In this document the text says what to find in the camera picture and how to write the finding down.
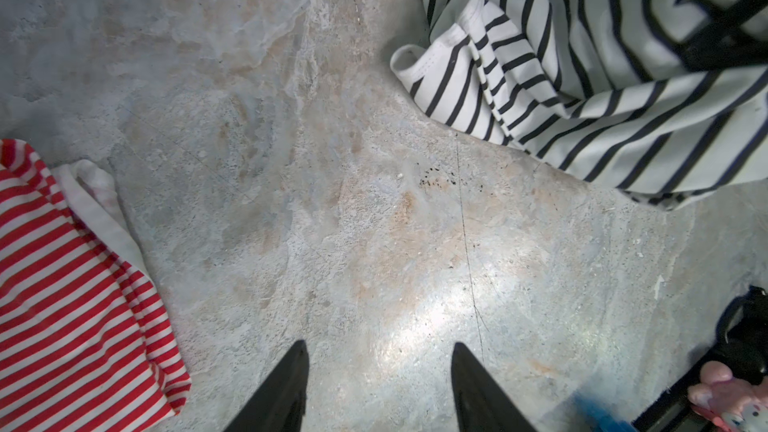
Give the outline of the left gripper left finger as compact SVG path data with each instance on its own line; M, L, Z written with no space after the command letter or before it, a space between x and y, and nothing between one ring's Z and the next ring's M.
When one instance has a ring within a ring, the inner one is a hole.
M226 432L299 432L306 412L310 363L297 340L268 374Z

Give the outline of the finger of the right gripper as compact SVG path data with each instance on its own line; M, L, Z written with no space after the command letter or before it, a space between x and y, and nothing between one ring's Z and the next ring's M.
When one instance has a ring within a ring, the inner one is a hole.
M747 21L767 8L767 0L736 0L720 16L687 38L682 60L687 68L706 71L767 64L767 42L739 41L736 34Z

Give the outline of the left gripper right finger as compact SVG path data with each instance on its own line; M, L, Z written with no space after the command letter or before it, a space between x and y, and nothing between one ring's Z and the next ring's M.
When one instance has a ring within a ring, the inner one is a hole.
M462 342L454 345L451 384L461 432L536 431Z

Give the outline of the black white zebra tank top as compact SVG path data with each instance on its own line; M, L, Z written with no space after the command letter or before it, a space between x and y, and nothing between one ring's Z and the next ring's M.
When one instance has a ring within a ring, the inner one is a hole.
M390 67L432 120L674 210L767 176L767 66L690 70L729 0L422 0Z

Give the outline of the red white striped tank top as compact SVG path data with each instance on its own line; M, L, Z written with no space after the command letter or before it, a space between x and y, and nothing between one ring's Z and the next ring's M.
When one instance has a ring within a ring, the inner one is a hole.
M191 388L112 176L1 143L1 427L143 431Z

